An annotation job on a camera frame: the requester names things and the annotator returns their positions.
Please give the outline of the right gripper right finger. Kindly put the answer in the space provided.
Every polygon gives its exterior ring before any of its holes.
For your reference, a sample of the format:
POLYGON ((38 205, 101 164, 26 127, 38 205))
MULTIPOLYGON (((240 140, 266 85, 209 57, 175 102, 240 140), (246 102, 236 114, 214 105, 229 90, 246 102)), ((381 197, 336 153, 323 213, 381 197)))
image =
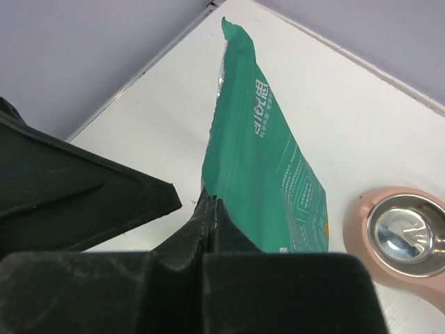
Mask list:
POLYGON ((233 223, 222 199, 209 198, 208 252, 262 253, 262 251, 233 223))

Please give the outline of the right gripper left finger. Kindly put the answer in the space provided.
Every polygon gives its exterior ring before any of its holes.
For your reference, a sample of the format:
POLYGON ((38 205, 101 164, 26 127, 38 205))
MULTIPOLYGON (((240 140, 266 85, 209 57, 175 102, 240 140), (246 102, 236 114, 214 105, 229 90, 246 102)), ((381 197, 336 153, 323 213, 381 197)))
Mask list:
POLYGON ((152 251, 161 268, 169 271, 194 271, 202 256, 208 206, 211 202, 211 196, 206 186, 203 186, 190 219, 152 251))

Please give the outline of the teal dog food bag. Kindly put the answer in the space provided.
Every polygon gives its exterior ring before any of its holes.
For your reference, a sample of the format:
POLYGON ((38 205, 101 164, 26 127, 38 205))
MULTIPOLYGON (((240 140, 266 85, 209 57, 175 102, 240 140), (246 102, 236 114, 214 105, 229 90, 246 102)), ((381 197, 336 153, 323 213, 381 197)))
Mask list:
POLYGON ((305 159, 243 27, 221 22, 218 93, 202 165, 207 191, 267 253, 325 253, 325 189, 305 159))

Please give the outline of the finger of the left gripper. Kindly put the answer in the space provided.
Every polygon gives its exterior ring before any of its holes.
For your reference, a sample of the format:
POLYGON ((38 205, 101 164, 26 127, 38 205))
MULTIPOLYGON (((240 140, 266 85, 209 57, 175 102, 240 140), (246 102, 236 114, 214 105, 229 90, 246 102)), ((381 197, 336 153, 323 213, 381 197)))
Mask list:
POLYGON ((174 186, 28 126, 1 101, 1 252, 84 251, 181 207, 174 186))

